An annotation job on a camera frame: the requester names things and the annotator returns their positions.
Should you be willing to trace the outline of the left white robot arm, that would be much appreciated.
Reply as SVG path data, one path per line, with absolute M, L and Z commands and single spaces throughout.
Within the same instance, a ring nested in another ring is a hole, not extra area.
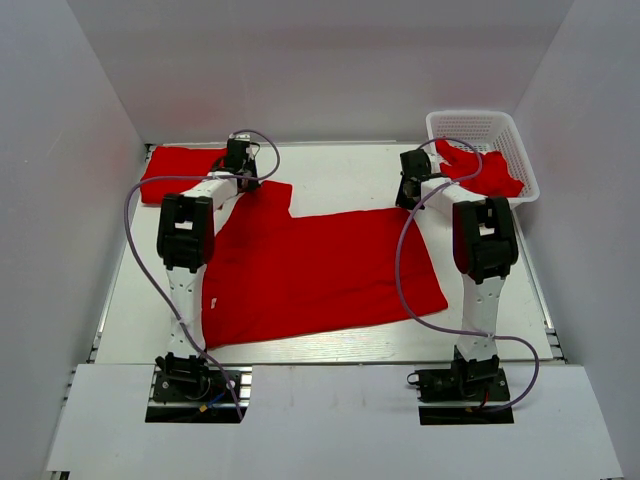
M 187 357 L 206 349 L 202 292 L 214 252 L 214 212 L 226 201 L 259 186 L 250 135 L 238 133 L 229 137 L 226 155 L 205 180 L 164 196 L 157 252 L 166 269 L 172 303 L 170 353 Z

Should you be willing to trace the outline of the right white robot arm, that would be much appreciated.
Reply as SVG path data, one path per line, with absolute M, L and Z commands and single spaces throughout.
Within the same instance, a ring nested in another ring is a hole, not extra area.
M 451 374 L 453 390 L 472 399 L 488 385 L 479 364 L 496 363 L 496 326 L 499 300 L 511 266 L 518 259 L 513 217 L 505 197 L 487 197 L 469 192 L 457 180 L 434 174 L 428 154 L 414 149 L 400 155 L 401 183 L 396 204 L 411 211 L 396 247 L 394 274 L 401 304 L 421 325 L 455 335 L 455 357 L 467 364 Z M 463 280 L 462 320 L 459 329 L 430 324 L 408 305 L 400 279 L 400 260 L 404 238 L 413 216 L 429 200 L 447 215 L 452 227 L 454 263 Z

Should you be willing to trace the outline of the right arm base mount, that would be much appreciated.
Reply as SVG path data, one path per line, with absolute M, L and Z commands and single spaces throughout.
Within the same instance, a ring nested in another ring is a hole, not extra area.
M 483 378 L 465 378 L 456 366 L 414 370 L 406 377 L 417 391 L 421 426 L 484 426 L 514 423 L 504 369 Z

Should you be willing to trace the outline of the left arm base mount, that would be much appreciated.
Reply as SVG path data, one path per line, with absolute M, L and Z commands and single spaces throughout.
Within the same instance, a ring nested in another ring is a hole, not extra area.
M 146 408 L 148 424 L 229 424 L 241 422 L 231 388 L 218 370 L 199 377 L 156 369 Z

